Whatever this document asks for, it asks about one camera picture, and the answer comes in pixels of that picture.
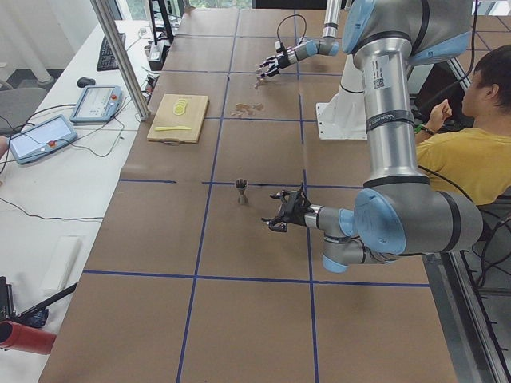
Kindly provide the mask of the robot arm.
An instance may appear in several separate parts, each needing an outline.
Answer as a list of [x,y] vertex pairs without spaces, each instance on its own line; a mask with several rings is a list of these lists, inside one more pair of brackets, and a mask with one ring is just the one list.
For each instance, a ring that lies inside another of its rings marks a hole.
[[263,75],[316,54],[341,49],[362,74],[370,177],[351,210],[311,203],[303,190],[275,195],[281,205],[267,220],[323,233],[323,265],[342,273],[351,264],[391,263],[401,257],[462,251],[479,239],[479,210],[460,192],[435,191],[416,159],[409,66],[447,61],[470,40],[469,1],[329,1],[320,40],[280,48]]
[[[276,27],[275,55],[267,57],[257,68],[257,77],[262,80],[279,74],[281,69],[286,69],[304,59],[315,55],[335,56],[339,52],[339,43],[336,36],[339,28],[339,15],[347,5],[347,1],[328,0],[326,4],[325,18],[323,23],[323,35],[320,39],[305,38],[307,32],[307,20],[302,14],[286,16]],[[302,18],[304,29],[303,35],[296,46],[286,47],[279,35],[280,26],[289,18]]]

